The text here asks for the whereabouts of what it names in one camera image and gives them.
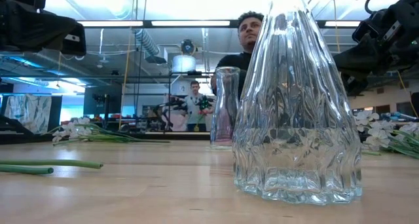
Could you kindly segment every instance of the textured glass vase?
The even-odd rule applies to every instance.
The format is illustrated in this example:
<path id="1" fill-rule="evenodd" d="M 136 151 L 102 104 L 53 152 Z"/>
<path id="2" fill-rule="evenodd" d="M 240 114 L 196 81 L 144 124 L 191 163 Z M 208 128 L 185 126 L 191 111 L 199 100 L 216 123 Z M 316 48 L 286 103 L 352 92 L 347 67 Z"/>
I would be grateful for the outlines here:
<path id="1" fill-rule="evenodd" d="M 238 67 L 218 67 L 217 103 L 212 118 L 211 148 L 231 149 L 238 107 Z"/>
<path id="2" fill-rule="evenodd" d="M 361 143 L 340 75 L 303 0 L 273 0 L 233 136 L 234 183 L 265 199 L 361 196 Z"/>

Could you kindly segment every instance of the ceiling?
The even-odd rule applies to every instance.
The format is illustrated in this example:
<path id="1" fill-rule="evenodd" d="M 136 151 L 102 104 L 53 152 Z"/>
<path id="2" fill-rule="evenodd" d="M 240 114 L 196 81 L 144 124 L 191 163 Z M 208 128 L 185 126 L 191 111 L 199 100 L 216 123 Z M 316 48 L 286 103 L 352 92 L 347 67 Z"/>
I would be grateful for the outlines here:
<path id="1" fill-rule="evenodd" d="M 306 0 L 316 20 L 363 20 L 369 15 L 364 11 L 365 0 Z M 388 7 L 398 0 L 372 0 L 370 9 L 378 10 Z M 266 13 L 268 0 L 46 0 L 46 10 L 60 16 L 76 20 L 233 20 L 243 12 L 254 10 Z M 355 45 L 351 34 L 353 29 L 323 29 L 322 34 L 332 53 L 337 53 L 337 38 L 340 51 Z M 143 54 L 136 50 L 132 30 L 126 29 L 93 29 L 86 28 L 86 47 L 88 54 L 78 60 L 75 56 L 62 56 L 58 52 L 44 50 L 38 54 L 21 56 L 29 61 L 3 58 L 0 74 L 19 73 L 21 75 L 38 75 L 56 77 L 57 73 L 76 77 L 99 77 L 110 75 L 117 70 L 123 74 L 128 61 L 128 82 L 138 82 L 140 74 L 142 83 L 165 83 L 161 76 L 168 73 L 166 64 L 150 64 Z M 147 29 L 153 42 L 168 52 L 170 60 L 180 54 L 182 40 L 190 39 L 203 51 L 198 51 L 197 69 L 205 70 L 204 57 L 211 71 L 217 62 L 228 53 L 242 51 L 237 38 L 237 30 L 230 28 L 208 28 L 208 37 L 203 38 L 202 28 L 153 28 Z M 82 79 L 91 85 L 109 83 L 109 79 Z"/>

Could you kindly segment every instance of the clear glass vase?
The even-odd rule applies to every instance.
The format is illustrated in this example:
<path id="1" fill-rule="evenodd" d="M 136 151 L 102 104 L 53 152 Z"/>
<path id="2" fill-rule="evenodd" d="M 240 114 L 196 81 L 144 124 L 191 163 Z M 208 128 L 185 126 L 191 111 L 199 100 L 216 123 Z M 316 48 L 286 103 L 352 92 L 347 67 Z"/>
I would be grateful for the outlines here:
<path id="1" fill-rule="evenodd" d="M 238 108 L 238 67 L 218 67 L 217 102 L 212 118 L 211 148 L 231 149 Z"/>
<path id="2" fill-rule="evenodd" d="M 361 195 L 361 143 L 335 62 L 303 0 L 273 0 L 233 136 L 234 183 L 270 200 Z"/>

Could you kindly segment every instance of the water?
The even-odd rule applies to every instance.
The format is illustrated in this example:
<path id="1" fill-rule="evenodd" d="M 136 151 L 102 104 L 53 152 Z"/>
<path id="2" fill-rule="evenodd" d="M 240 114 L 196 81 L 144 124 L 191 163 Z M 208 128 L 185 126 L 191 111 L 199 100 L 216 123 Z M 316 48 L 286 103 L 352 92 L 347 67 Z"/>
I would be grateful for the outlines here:
<path id="1" fill-rule="evenodd" d="M 234 184 L 241 190 L 269 200 L 319 205 L 361 196 L 359 145 L 350 145 L 355 140 L 344 130 L 269 132 L 233 146 Z M 263 132 L 252 129 L 249 134 Z"/>

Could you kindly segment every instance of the person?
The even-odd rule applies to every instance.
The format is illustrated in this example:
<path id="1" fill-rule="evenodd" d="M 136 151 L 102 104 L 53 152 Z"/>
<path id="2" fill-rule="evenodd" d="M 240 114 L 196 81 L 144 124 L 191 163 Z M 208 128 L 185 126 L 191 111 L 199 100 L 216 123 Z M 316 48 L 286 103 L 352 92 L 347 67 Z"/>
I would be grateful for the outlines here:
<path id="1" fill-rule="evenodd" d="M 256 45 L 257 36 L 262 26 L 263 14 L 256 13 L 253 11 L 246 12 L 238 18 L 238 39 L 240 45 L 243 47 L 243 52 L 240 54 L 231 54 L 224 56 L 217 67 L 232 66 L 238 67 L 240 71 L 240 80 L 238 93 L 239 97 L 242 93 L 244 79 L 246 77 L 247 69 L 249 67 L 251 54 Z M 215 80 L 215 74 L 211 78 L 211 87 L 213 93 L 217 93 L 217 83 Z"/>
<path id="2" fill-rule="evenodd" d="M 187 113 L 189 115 L 187 121 L 188 132 L 206 132 L 205 116 L 212 113 L 212 109 L 200 110 L 199 102 L 202 100 L 202 95 L 199 93 L 199 82 L 191 82 L 192 93 L 185 98 L 187 106 Z"/>

